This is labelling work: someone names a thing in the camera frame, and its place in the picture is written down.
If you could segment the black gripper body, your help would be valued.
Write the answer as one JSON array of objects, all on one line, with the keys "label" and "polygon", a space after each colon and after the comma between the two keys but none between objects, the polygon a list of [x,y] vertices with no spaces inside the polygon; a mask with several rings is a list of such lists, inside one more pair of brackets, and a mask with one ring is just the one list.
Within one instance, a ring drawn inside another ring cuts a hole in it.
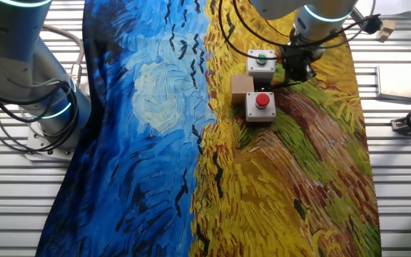
[{"label": "black gripper body", "polygon": [[311,63],[314,62],[315,52],[309,48],[282,47],[283,68],[289,72],[313,72]]}]

